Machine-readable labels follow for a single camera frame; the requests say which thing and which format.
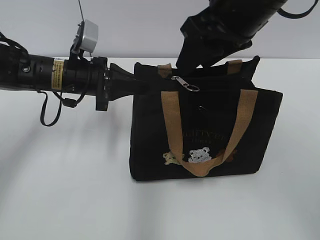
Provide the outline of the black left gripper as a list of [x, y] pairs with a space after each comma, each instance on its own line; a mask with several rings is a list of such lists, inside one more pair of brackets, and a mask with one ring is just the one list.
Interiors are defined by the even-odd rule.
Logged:
[[148, 91], [148, 83], [139, 80], [136, 76], [111, 63], [108, 69], [106, 57], [93, 57], [92, 81], [95, 82], [95, 110], [106, 112], [109, 106], [109, 97], [126, 97], [144, 95]]

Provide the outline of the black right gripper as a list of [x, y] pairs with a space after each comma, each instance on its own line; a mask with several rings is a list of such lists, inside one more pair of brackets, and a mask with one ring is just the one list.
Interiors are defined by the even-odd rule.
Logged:
[[253, 6], [211, 4], [200, 13], [189, 16], [180, 31], [184, 42], [176, 67], [189, 75], [200, 65], [211, 67], [252, 46]]

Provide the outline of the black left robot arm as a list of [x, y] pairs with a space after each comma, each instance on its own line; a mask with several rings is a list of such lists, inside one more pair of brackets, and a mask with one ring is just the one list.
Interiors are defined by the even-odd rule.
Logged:
[[95, 97], [95, 109], [106, 111], [110, 101], [143, 95], [148, 83], [105, 57], [69, 59], [31, 55], [19, 43], [0, 36], [0, 88], [7, 91], [53, 92]]

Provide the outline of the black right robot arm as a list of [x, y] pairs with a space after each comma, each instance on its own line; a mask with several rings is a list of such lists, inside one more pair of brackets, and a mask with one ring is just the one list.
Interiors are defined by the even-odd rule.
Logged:
[[276, 13], [287, 19], [309, 15], [283, 10], [284, 0], [211, 0], [209, 6], [189, 16], [180, 28], [184, 42], [176, 67], [188, 75], [198, 66], [211, 67], [220, 60], [252, 46], [252, 39]]

